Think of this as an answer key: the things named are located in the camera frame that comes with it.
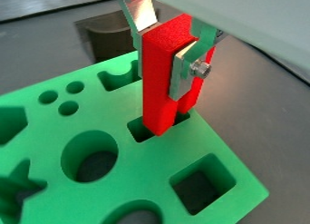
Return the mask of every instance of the red block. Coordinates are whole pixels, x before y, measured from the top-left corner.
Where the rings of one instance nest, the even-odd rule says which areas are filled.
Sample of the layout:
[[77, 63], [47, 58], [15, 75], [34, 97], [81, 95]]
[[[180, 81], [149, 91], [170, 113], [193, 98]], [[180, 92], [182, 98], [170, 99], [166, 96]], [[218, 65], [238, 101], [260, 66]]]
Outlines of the red block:
[[193, 107], [201, 92], [202, 79], [196, 78], [192, 91], [178, 102], [169, 96], [176, 54], [197, 40], [190, 25], [192, 17], [180, 15], [144, 34], [144, 123], [157, 135], [174, 125], [177, 111], [186, 113]]

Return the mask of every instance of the metal bracket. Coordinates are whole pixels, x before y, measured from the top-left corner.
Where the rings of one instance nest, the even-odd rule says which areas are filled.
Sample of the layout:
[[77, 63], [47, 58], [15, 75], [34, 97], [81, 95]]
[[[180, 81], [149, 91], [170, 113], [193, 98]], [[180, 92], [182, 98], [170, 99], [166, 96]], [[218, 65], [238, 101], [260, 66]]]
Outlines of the metal bracket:
[[205, 79], [212, 66], [201, 59], [214, 46], [217, 29], [193, 17], [192, 34], [200, 41], [189, 45], [174, 57], [170, 97], [178, 101], [190, 91], [194, 77]]
[[138, 74], [142, 77], [142, 35], [161, 25], [152, 0], [118, 0], [133, 31], [134, 47], [138, 50]]

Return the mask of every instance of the circular hole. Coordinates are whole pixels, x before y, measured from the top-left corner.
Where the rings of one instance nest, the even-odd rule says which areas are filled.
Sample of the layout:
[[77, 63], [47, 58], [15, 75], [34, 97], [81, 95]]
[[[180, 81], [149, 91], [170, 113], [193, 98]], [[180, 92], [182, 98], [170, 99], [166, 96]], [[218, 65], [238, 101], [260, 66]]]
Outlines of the circular hole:
[[152, 210], [137, 210], [129, 213], [122, 219], [117, 222], [117, 224], [162, 224], [161, 217]]
[[122, 205], [103, 224], [162, 224], [162, 211], [150, 200], [136, 200]]
[[77, 102], [65, 102], [58, 108], [59, 113], [65, 116], [75, 114], [78, 110], [79, 104]]
[[85, 84], [82, 82], [74, 82], [67, 85], [69, 93], [79, 93], [85, 89]]
[[118, 160], [118, 144], [103, 131], [74, 137], [62, 154], [62, 169], [77, 182], [95, 181], [110, 173]]
[[110, 151], [98, 151], [85, 158], [78, 172], [77, 181], [90, 182], [105, 177], [113, 169], [118, 155]]
[[59, 94], [55, 91], [46, 91], [41, 96], [39, 96], [39, 102], [42, 104], [50, 104], [53, 103], [59, 97]]

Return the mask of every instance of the shape sorter board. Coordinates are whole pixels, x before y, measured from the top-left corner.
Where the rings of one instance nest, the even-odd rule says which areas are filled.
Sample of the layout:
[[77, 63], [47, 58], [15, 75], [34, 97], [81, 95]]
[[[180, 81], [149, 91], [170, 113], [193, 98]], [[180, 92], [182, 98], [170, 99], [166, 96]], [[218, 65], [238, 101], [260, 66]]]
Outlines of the shape sorter board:
[[0, 97], [0, 223], [245, 217], [268, 190], [196, 110], [162, 137], [141, 116], [137, 53]]

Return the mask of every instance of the small circular hole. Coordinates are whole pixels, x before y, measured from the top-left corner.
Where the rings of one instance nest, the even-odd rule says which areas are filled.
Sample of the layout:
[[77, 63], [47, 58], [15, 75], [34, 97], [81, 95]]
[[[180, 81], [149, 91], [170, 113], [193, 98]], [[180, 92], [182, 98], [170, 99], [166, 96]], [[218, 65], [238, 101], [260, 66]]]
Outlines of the small circular hole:
[[77, 102], [65, 102], [58, 108], [59, 113], [65, 116], [75, 114], [78, 110], [79, 104]]
[[62, 153], [62, 169], [77, 182], [99, 180], [114, 168], [118, 144], [103, 131], [86, 131], [77, 135]]
[[85, 84], [82, 82], [73, 82], [67, 85], [67, 92], [77, 94], [85, 89]]
[[55, 91], [46, 91], [39, 96], [39, 102], [42, 104], [50, 104], [58, 99], [58, 97], [59, 97], [59, 94]]

